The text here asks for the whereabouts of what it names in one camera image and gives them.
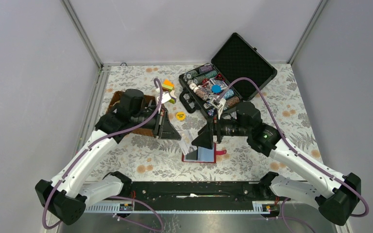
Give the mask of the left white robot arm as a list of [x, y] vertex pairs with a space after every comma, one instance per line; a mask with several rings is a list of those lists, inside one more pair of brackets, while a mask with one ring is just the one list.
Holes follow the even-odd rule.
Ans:
[[112, 196], [124, 200], [134, 196], [132, 181], [119, 171], [109, 172], [96, 183], [84, 183], [103, 157], [129, 133], [148, 130], [153, 137], [180, 140], [171, 125], [165, 102], [172, 100], [169, 92], [161, 91], [156, 98], [147, 97], [137, 89], [127, 89], [118, 101], [100, 117], [83, 147], [50, 181], [40, 180], [35, 191], [44, 207], [43, 221], [50, 212], [60, 222], [71, 225], [85, 209]]

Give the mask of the blue dealer chip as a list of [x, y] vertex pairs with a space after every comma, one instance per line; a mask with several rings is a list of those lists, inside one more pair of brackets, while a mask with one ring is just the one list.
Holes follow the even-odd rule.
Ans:
[[215, 94], [218, 94], [222, 91], [222, 88], [219, 85], [213, 85], [211, 87], [211, 91]]

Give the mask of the single white card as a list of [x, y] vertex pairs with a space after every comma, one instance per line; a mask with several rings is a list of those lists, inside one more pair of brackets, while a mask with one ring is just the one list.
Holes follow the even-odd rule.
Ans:
[[197, 148], [192, 145], [193, 137], [189, 130], [183, 130], [180, 132], [181, 140], [178, 142], [183, 155], [188, 155], [191, 152], [197, 150]]

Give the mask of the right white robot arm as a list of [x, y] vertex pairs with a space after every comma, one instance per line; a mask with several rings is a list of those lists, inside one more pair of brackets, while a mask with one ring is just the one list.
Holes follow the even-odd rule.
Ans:
[[299, 182], [276, 172], [269, 172], [259, 187], [260, 196], [290, 198], [310, 205], [333, 224], [343, 226], [359, 203], [361, 179], [354, 173], [345, 175], [314, 160], [295, 146], [275, 127], [263, 122], [261, 113], [250, 102], [237, 105], [236, 118], [209, 121], [198, 132], [192, 145], [211, 149], [213, 137], [245, 136], [258, 153], [285, 164], [305, 181]]

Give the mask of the green purple toy block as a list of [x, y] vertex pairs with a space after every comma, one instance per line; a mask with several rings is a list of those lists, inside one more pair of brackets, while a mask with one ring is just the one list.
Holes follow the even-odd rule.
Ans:
[[166, 91], [164, 93], [163, 103], [166, 103], [166, 102], [169, 102], [169, 103], [172, 103], [172, 104], [175, 104], [177, 102], [177, 98], [176, 98], [176, 95], [175, 95], [175, 90]]

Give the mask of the black poker chip case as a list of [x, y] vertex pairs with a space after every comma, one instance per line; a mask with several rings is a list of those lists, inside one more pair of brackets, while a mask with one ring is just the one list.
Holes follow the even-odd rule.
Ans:
[[277, 70], [256, 48], [238, 33], [232, 33], [209, 63], [179, 76], [182, 86], [179, 98], [189, 113], [200, 111], [205, 118], [211, 118], [217, 111], [210, 101], [221, 94], [211, 91], [211, 78], [228, 85], [223, 90], [226, 91], [224, 111], [232, 112], [239, 102], [252, 100], [276, 75]]

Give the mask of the red card holder wallet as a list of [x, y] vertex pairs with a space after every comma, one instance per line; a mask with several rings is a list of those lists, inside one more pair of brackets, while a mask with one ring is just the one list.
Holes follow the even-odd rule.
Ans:
[[226, 149], [218, 150], [217, 143], [214, 143], [212, 149], [198, 147], [196, 150], [189, 152], [187, 155], [182, 154], [181, 161], [187, 163], [215, 164], [217, 162], [217, 157], [225, 155], [226, 153]]

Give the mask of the floral tablecloth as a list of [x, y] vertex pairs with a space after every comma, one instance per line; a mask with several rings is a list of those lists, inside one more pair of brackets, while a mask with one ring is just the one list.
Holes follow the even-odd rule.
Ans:
[[[169, 80], [181, 93], [179, 75], [192, 70], [193, 65], [113, 66], [109, 67], [99, 115], [105, 114], [113, 94], [127, 88], [139, 89], [146, 95], [156, 95], [153, 80]], [[270, 81], [252, 103], [267, 124], [277, 121], [279, 127], [296, 147], [317, 161], [321, 154], [311, 128], [292, 68], [276, 64], [276, 77]], [[217, 149], [227, 153], [217, 157], [215, 164], [182, 162], [182, 152], [176, 140], [161, 140], [149, 136], [128, 134], [109, 151], [88, 177], [88, 182], [101, 180], [109, 172], [119, 171], [134, 181], [255, 181], [269, 171], [299, 180], [300, 176], [285, 164], [253, 151], [244, 137], [224, 137]]]

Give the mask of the playing card deck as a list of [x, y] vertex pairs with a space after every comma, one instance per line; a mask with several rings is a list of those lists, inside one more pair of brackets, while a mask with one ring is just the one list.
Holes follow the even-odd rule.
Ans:
[[209, 80], [209, 84], [210, 84], [210, 88], [213, 85], [219, 85], [222, 88], [222, 91], [228, 87], [228, 85], [223, 80], [219, 80], [219, 79], [216, 79], [216, 78], [211, 78]]

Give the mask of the orange brown toy block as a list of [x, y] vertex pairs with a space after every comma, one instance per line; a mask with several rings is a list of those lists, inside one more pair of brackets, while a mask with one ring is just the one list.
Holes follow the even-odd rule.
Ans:
[[161, 84], [161, 89], [163, 91], [173, 91], [174, 90], [174, 84], [169, 80], [164, 80]]

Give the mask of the yellow big blind button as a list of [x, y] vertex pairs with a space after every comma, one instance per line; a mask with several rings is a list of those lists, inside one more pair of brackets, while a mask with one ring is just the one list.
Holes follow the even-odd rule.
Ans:
[[179, 121], [183, 121], [186, 118], [185, 112], [177, 112], [175, 116], [176, 119]]

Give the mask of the brown wicker basket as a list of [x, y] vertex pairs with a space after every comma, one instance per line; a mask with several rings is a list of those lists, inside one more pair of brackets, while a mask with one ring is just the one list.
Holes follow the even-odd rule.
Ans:
[[117, 91], [106, 111], [105, 133], [115, 133], [144, 122], [156, 109], [153, 96], [145, 96], [136, 89]]

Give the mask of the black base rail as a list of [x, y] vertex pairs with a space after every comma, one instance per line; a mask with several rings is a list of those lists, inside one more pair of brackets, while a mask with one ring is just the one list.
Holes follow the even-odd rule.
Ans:
[[253, 211], [256, 201], [274, 206], [284, 200], [264, 182], [136, 182], [118, 171], [106, 176], [123, 182], [119, 196], [141, 202], [135, 203], [135, 211]]

